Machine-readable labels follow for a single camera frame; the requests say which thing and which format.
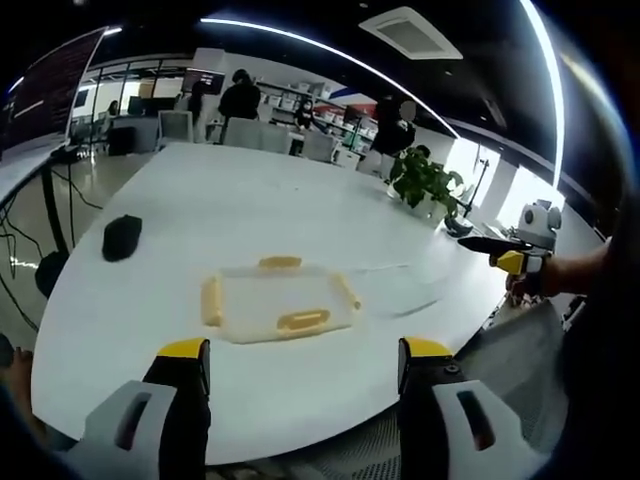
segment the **white chair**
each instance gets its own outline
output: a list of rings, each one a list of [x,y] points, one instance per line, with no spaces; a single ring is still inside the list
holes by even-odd
[[[302,156],[318,162],[331,163],[335,139],[320,132],[307,131],[304,134]]]
[[[286,154],[289,153],[291,140],[284,127],[246,118],[230,118],[224,144]]]
[[[263,123],[261,127],[262,148],[267,152],[288,154],[291,150],[291,138],[289,130],[286,127]]]
[[[169,142],[193,143],[193,120],[191,112],[161,110],[158,112],[158,147]]]

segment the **person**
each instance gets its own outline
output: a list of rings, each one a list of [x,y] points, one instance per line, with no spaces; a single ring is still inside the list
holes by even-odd
[[[294,122],[296,126],[303,130],[309,129],[313,122],[313,101],[309,97],[305,97],[296,113],[293,114]]]
[[[118,116],[118,101],[113,100],[109,104],[109,108],[107,108],[106,115],[104,117],[104,122],[102,123],[101,133],[106,135],[111,127],[113,127],[113,119]]]
[[[410,122],[416,114],[416,105],[411,101],[386,97],[376,105],[378,133],[373,139],[367,156],[358,164],[357,170],[368,175],[389,178],[393,157],[410,146],[416,130]]]
[[[14,349],[9,339],[0,334],[0,387],[6,389],[8,399],[29,432],[42,445],[47,444],[44,424],[36,418],[31,408],[31,367],[33,353]]]
[[[552,255],[545,260],[540,271],[540,292],[531,292],[526,276],[509,275],[506,288],[517,303],[524,294],[540,293],[544,297],[555,297],[560,293],[586,295],[602,269],[609,241],[595,251],[577,258],[563,258]]]
[[[231,117],[256,119],[260,104],[260,89],[253,84],[251,77],[244,69],[237,70],[232,80],[233,85],[220,99],[218,111],[226,120]]]
[[[202,99],[204,98],[205,83],[197,81],[191,88],[191,95],[187,100],[187,110],[191,112],[191,121],[195,126],[202,115]]]
[[[212,112],[205,104],[207,84],[197,81],[191,87],[191,95],[181,95],[175,109],[191,112],[193,139],[196,143],[206,142],[207,122]]]

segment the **black ceiling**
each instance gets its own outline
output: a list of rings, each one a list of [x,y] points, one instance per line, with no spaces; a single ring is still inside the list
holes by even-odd
[[[556,22],[591,48],[589,41],[583,41],[591,33],[586,27],[590,24],[583,18],[593,12],[588,2],[580,3],[580,10],[573,9],[571,2],[545,3]],[[410,61],[357,27],[361,21],[398,6],[410,6],[421,13],[456,46],[464,59]],[[11,60],[5,60],[1,79],[4,85],[56,44],[110,24],[122,25],[124,31],[105,39],[95,61],[147,53],[189,52],[200,46],[222,47],[325,75],[373,98],[392,91],[379,78],[328,52],[264,32],[198,24],[200,17],[213,14],[276,26],[332,45],[394,78],[440,115],[495,132],[546,159],[554,157],[555,115],[549,77],[537,39],[518,0],[343,0],[312,5],[297,0],[182,1],[162,5],[142,0],[87,0],[80,6],[72,0],[49,0],[37,7],[18,5],[17,11],[20,13],[15,18],[22,22],[19,16],[24,14],[22,18],[28,22],[19,34],[19,41],[12,30],[12,38],[4,43],[5,49],[7,46],[14,49]],[[611,18],[618,21],[619,15]],[[633,26],[626,19],[620,21],[621,25]],[[598,48],[594,47],[593,52],[599,54]],[[598,202],[615,205],[619,188],[608,182],[617,182],[616,172],[612,162],[603,160],[612,158],[611,146],[582,87],[562,62],[560,66],[567,102],[564,170]],[[421,121],[446,132],[438,122],[428,118]],[[549,172],[531,164],[526,157],[521,160],[548,176]],[[618,193],[611,193],[612,186]]]

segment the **white pot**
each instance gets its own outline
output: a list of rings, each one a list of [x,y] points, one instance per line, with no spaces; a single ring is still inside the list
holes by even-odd
[[[427,223],[433,228],[440,225],[440,222],[447,216],[447,206],[444,203],[431,201],[431,214],[427,220]]]
[[[431,195],[425,194],[424,199],[416,205],[415,208],[411,208],[408,203],[402,202],[404,209],[414,217],[421,219],[427,225],[437,228],[440,222],[447,216],[447,207],[443,203],[434,202],[431,200]]]

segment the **desk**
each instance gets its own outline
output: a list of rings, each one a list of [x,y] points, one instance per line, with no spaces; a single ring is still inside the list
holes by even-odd
[[[86,416],[142,378],[162,346],[198,336],[211,339],[208,464],[301,448],[388,408],[398,338],[457,352],[499,302],[505,277],[385,192],[373,177],[287,155],[170,144],[115,194],[67,262],[37,339],[34,413],[80,438]],[[126,213],[143,219],[138,250],[107,263],[103,228]],[[385,286],[358,291],[364,311],[351,329],[254,345],[217,339],[200,320],[201,282],[277,254],[342,271],[410,264],[449,286],[403,318],[366,315],[365,298],[389,297]]]

